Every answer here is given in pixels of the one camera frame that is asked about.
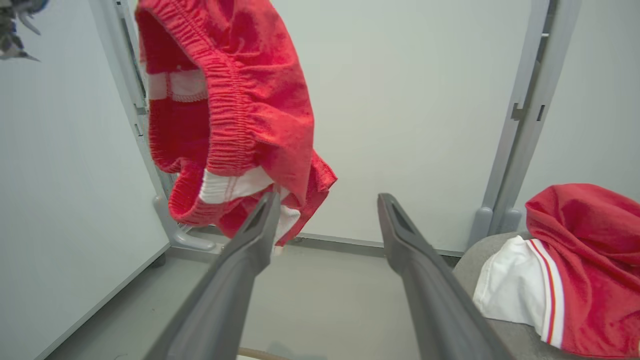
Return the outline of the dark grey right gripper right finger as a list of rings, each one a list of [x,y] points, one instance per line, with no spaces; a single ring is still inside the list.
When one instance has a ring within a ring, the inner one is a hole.
[[[421,359],[511,360],[508,347],[399,201],[378,194],[377,213],[385,257],[402,280]]]

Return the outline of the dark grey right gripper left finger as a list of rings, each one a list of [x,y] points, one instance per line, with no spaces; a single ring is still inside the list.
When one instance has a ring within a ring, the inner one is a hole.
[[[281,196],[258,201],[170,319],[147,360],[235,360],[256,277],[270,264]]]

